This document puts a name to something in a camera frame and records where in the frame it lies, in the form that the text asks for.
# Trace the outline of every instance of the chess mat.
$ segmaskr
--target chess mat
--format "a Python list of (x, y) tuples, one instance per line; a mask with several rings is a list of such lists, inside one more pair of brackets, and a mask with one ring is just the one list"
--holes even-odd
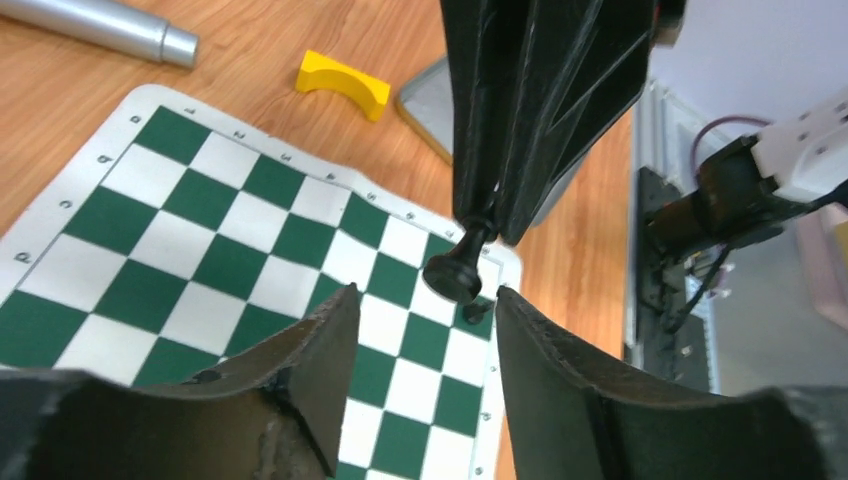
[[(178, 383), (350, 282), (361, 324), (341, 479), (493, 478), (492, 312), (470, 325), (421, 268), (450, 219), (179, 92), (135, 89), (0, 240), (0, 364)], [(494, 244), (483, 298), (518, 288)]]

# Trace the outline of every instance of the yellow arch block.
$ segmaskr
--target yellow arch block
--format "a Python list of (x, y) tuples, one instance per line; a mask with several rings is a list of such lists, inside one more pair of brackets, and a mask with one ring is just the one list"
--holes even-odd
[(307, 50), (300, 64), (295, 89), (304, 93), (326, 89), (347, 95), (365, 112), (368, 120), (376, 122), (389, 103), (391, 86), (332, 58)]

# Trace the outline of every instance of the metal tube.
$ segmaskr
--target metal tube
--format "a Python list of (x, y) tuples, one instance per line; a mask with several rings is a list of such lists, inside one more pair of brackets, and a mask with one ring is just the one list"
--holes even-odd
[(110, 0), (0, 0), (0, 15), (129, 55), (194, 67), (197, 35)]

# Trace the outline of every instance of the chess pawn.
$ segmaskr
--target chess pawn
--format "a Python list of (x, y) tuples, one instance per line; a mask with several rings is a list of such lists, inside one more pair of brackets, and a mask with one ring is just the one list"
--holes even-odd
[(477, 260), (491, 231), (484, 224), (469, 228), (450, 252), (435, 255), (424, 267), (424, 281), (439, 295), (460, 305), (471, 304), (483, 287)]

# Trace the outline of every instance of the green square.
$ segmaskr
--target green square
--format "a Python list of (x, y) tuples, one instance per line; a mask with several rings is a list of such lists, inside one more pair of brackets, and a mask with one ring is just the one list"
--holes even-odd
[(270, 312), (248, 304), (241, 314), (224, 355), (227, 357), (238, 355), (297, 321), (298, 319), (288, 315)]
[(159, 337), (133, 382), (135, 387), (182, 383), (218, 364), (218, 357)]
[(367, 473), (368, 471), (364, 468), (339, 462), (338, 467), (336, 467), (336, 476), (334, 478), (335, 480), (365, 480), (365, 475)]
[(321, 268), (335, 231), (323, 223), (289, 214), (271, 252), (295, 263)]
[(153, 207), (108, 188), (97, 187), (64, 232), (129, 255), (155, 215)]
[(374, 248), (380, 246), (389, 214), (376, 208), (359, 195), (353, 194), (347, 202), (339, 228), (361, 242)]
[(94, 312), (158, 334), (186, 283), (161, 270), (127, 260)]
[[(480, 297), (477, 301), (483, 300), (484, 297)], [(492, 338), (492, 323), (495, 321), (495, 308), (492, 307), (491, 310), (483, 314), (483, 321), (476, 325), (472, 325), (468, 323), (464, 318), (462, 318), (462, 306), (457, 305), (454, 310), (453, 315), (453, 326), (463, 332), (468, 332), (475, 337), (482, 338), (483, 340), (489, 341)]]
[(266, 259), (258, 250), (216, 235), (192, 280), (247, 300)]
[[(460, 236), (457, 238), (461, 238), (462, 233), (457, 232), (456, 235)], [(455, 244), (445, 240), (444, 238), (431, 233), (430, 237), (427, 238), (427, 247), (424, 249), (424, 257), (422, 259), (424, 263), (422, 264), (422, 266), (427, 265), (427, 261), (430, 260), (433, 255), (442, 255), (444, 253), (448, 253), (455, 246)]]
[(235, 189), (206, 175), (186, 170), (162, 208), (217, 230), (237, 193)]
[(410, 313), (400, 356), (440, 371), (445, 361), (449, 334), (448, 327)]
[(0, 363), (52, 367), (87, 313), (15, 291), (0, 306)]
[(188, 165), (209, 132), (203, 125), (159, 107), (135, 137), (135, 143)]
[(421, 478), (430, 426), (383, 412), (371, 468), (408, 478)]
[(443, 376), (433, 424), (469, 437), (476, 436), (482, 397), (482, 388)]
[(383, 408), (394, 369), (395, 357), (360, 345), (356, 351), (348, 395)]
[(289, 210), (305, 177), (297, 170), (261, 155), (242, 190)]
[(418, 270), (382, 253), (377, 254), (374, 270), (368, 281), (368, 293), (388, 300), (396, 305), (409, 308)]
[(336, 293), (342, 287), (344, 287), (344, 285), (341, 283), (333, 280), (323, 273), (320, 274), (318, 276), (318, 282), (312, 290), (312, 296), (309, 298), (309, 303), (306, 305), (306, 314), (309, 315), (315, 311), (315, 308), (318, 305), (324, 303), (325, 300), (330, 298), (330, 295)]

